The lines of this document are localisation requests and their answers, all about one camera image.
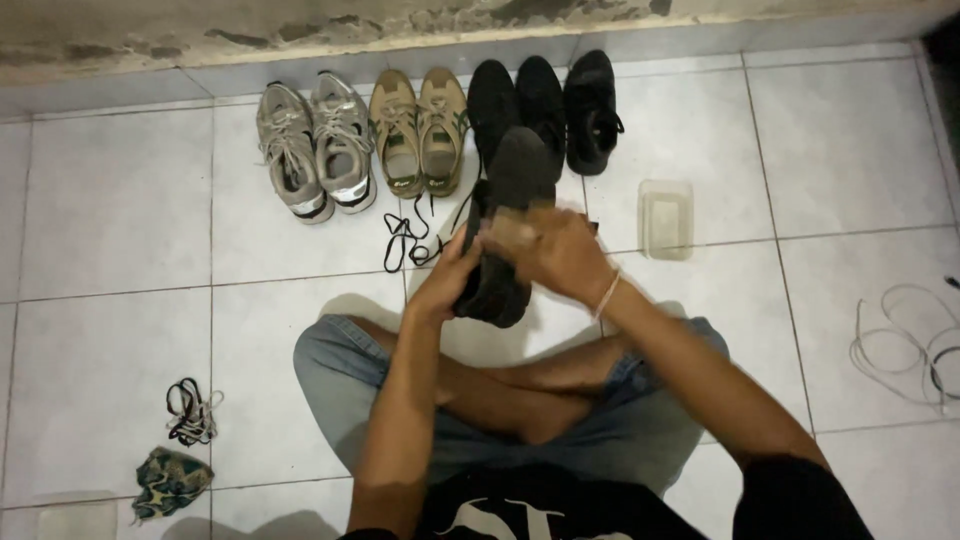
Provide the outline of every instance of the black t-shirt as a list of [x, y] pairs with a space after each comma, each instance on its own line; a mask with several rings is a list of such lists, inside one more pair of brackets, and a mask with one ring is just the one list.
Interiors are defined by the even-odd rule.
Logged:
[[[579, 481], [551, 465], [464, 472], [429, 490], [417, 540], [704, 539], [642, 485]], [[823, 467], [795, 457], [744, 472], [733, 540], [872, 539], [847, 493]], [[384, 529], [343, 540], [396, 540]]]

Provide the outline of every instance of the tan sneaker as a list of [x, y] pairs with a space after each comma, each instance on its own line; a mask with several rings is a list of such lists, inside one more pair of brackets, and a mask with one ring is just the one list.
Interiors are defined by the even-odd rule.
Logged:
[[370, 120], [387, 187], [401, 199], [423, 191], [417, 138], [417, 96], [403, 73], [380, 74], [370, 98]]
[[445, 197], [457, 189], [468, 128], [460, 83], [449, 69], [434, 67], [423, 77], [417, 102], [420, 170], [431, 195]]

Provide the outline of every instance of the hand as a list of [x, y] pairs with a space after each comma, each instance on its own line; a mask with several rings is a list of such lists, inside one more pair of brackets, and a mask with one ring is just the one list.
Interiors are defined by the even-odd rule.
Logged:
[[484, 245], [512, 262], [521, 280], [596, 309], [616, 272], [586, 217], [568, 209], [534, 208], [525, 218], [509, 242], [498, 242], [490, 229], [482, 231]]
[[476, 268], [480, 262], [480, 254], [483, 253], [482, 241], [479, 236], [476, 236], [473, 238], [470, 249], [461, 256], [466, 238], [467, 224], [465, 223], [444, 245], [444, 252], [440, 254], [437, 265], [407, 302], [407, 312], [440, 323], [453, 318], [453, 303], [464, 292], [467, 276]]

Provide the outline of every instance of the bracelet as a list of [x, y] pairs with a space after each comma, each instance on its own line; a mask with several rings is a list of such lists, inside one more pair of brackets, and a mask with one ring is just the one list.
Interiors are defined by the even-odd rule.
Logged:
[[593, 312], [593, 322], [600, 320], [600, 315], [603, 314], [603, 308], [607, 306], [607, 302], [610, 301], [610, 298], [613, 296], [613, 291], [616, 289], [616, 285], [620, 283], [620, 270], [617, 269], [616, 275], [613, 276], [613, 283], [610, 284], [610, 288], [607, 289], [607, 293], [603, 295], [603, 300], [600, 301], [600, 304], [597, 305], [597, 309]]

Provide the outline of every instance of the person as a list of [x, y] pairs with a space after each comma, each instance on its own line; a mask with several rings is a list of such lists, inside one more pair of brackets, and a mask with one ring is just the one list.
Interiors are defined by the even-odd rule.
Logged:
[[[703, 430], [743, 472], [735, 540], [871, 538], [814, 439], [727, 358], [703, 318], [674, 318], [607, 261], [586, 219], [531, 209], [530, 241], [461, 228], [398, 333], [324, 316], [295, 367], [353, 474], [349, 540], [703, 538], [662, 500]], [[620, 334], [513, 368], [440, 353], [482, 250], [580, 302]]]

